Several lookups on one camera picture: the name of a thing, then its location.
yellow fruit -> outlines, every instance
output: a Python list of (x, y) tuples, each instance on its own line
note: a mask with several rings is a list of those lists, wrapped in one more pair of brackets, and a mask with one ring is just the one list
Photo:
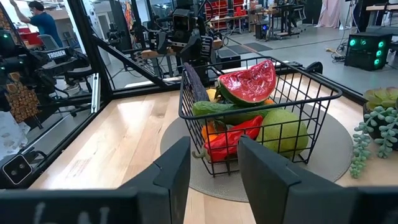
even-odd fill
[(208, 90), (206, 90), (206, 92), (207, 92), (207, 95), (209, 96), (210, 101), (212, 103), (217, 103), (218, 100), (215, 98), (217, 91), (215, 89), (208, 89)]

wooden table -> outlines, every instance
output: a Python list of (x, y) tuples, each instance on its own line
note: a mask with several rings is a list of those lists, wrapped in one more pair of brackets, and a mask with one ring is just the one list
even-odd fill
[[(308, 80), (302, 82), (300, 89), (307, 90), (306, 83), (308, 85)], [(316, 94), (317, 90), (318, 85), (312, 81), (309, 93)], [(178, 100), (179, 92), (173, 91), (112, 101), (31, 189), (119, 187), (160, 156), (162, 136), (178, 117)], [(333, 100), (328, 113), (350, 134), (363, 119), (362, 106), (345, 97)], [(372, 144), (370, 148), (375, 151), (377, 146)], [(347, 172), (336, 183), (342, 186), (398, 185), (398, 152), (393, 152), (388, 159), (373, 155), (367, 165), (360, 179), (352, 179)], [(190, 189), (185, 223), (252, 224), (255, 221), (248, 203), (222, 200)]]
[[(368, 6), (366, 7), (367, 11), (380, 11), (380, 10), (384, 10), (384, 6)], [(390, 5), (386, 7), (387, 11), (391, 11), (391, 10), (398, 10), (398, 5)]]
[(38, 48), (41, 46), (42, 46), (42, 44), (29, 44), (29, 45), (26, 45), (26, 48), (29, 50), (32, 50), (32, 49), (35, 49), (35, 48)]
[[(221, 46), (223, 45), (223, 41), (220, 40), (219, 38), (215, 39), (213, 41), (213, 49), (220, 49)], [(163, 55), (157, 53), (154, 50), (143, 50), (141, 53), (143, 58), (157, 58), (157, 57), (163, 57)], [(175, 52), (173, 51), (173, 49), (171, 47), (167, 48), (167, 55), (175, 55)]]
[[(382, 26), (377, 26), (376, 21), (377, 18), (380, 17), (384, 13), (384, 6), (368, 6), (366, 7), (367, 11), (371, 12), (371, 15), (368, 20), (368, 27), (366, 28), (366, 31), (368, 32), (376, 32), (380, 34), (392, 34), (397, 36), (398, 35), (398, 27), (395, 26), (389, 26), (382, 22)], [(398, 11), (398, 5), (390, 5), (386, 7), (386, 11)]]
[(249, 17), (248, 15), (242, 15), (242, 16), (226, 16), (222, 17), (219, 19), (212, 19), (210, 22), (227, 22), (231, 20), (237, 19), (239, 21), (239, 33), (242, 34), (242, 21), (241, 19)]

black box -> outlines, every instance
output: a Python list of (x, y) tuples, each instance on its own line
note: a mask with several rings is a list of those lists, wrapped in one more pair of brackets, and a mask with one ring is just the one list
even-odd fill
[(392, 34), (351, 34), (344, 65), (367, 71), (382, 69), (387, 62), (391, 39)]
[(22, 154), (4, 157), (0, 160), (0, 189), (18, 188), (32, 172), (33, 168)]
[(268, 31), (268, 21), (259, 21), (256, 23), (256, 39), (265, 39)]
[(223, 62), (221, 69), (240, 68), (241, 67), (241, 56), (232, 50), (220, 50), (218, 51), (218, 62)]

black stand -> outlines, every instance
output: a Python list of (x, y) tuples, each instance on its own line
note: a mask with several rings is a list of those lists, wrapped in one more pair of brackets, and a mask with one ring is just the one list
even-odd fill
[(299, 35), (299, 32), (292, 32), (292, 13), (293, 13), (293, 4), (284, 4), (281, 6), (277, 6), (275, 8), (280, 9), (280, 19), (282, 24), (280, 25), (280, 33), (275, 34), (279, 40), (282, 37), (292, 36), (292, 35)]

red pepper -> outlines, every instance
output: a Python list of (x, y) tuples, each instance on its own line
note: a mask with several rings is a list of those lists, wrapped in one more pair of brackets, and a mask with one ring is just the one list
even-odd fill
[(239, 138), (246, 134), (251, 139), (256, 139), (260, 132), (262, 116), (256, 116), (250, 121), (245, 121), (229, 129), (226, 133), (220, 134), (216, 139), (210, 141), (210, 145), (205, 143), (205, 150), (210, 155), (212, 162), (225, 160), (227, 155), (235, 154)]

